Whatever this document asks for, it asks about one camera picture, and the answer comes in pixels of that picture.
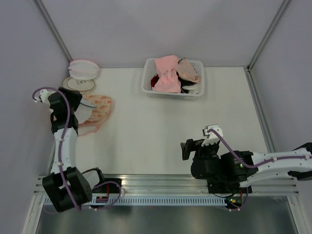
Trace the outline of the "white mesh laundry bag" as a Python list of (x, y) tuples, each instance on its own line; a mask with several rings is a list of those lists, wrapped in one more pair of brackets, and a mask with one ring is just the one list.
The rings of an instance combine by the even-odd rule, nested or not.
[(93, 105), (91, 101), (82, 98), (77, 110), (75, 111), (75, 117), (77, 118), (78, 123), (82, 124), (87, 121), (91, 117), (92, 111), (95, 108), (95, 105)]

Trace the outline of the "peach beige bra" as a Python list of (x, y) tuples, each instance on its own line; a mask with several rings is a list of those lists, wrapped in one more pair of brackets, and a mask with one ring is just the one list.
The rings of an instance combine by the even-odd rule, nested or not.
[(201, 76), (185, 58), (181, 58), (177, 62), (176, 71), (178, 73), (178, 76), (183, 80), (193, 83), (201, 82)]

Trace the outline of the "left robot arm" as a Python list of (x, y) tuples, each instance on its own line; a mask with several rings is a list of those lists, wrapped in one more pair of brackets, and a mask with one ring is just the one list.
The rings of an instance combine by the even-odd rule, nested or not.
[(91, 202), (92, 190), (102, 193), (106, 180), (95, 176), (90, 183), (76, 167), (76, 142), (78, 119), (76, 111), (82, 95), (62, 87), (43, 88), (39, 100), (51, 110), (51, 131), (55, 139), (55, 155), (51, 172), (42, 180), (42, 185), (54, 208), (61, 213), (72, 208), (80, 209)]

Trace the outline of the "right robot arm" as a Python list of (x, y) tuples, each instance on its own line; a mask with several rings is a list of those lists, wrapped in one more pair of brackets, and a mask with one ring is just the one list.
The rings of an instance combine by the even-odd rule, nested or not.
[(279, 153), (257, 153), (234, 151), (218, 156), (219, 143), (206, 146), (203, 140), (189, 139), (181, 143), (182, 159), (188, 160), (194, 153), (191, 175), (208, 181), (211, 185), (222, 185), (233, 193), (238, 188), (247, 188), (256, 182), (275, 178), (294, 177), (297, 180), (312, 178), (312, 144)]

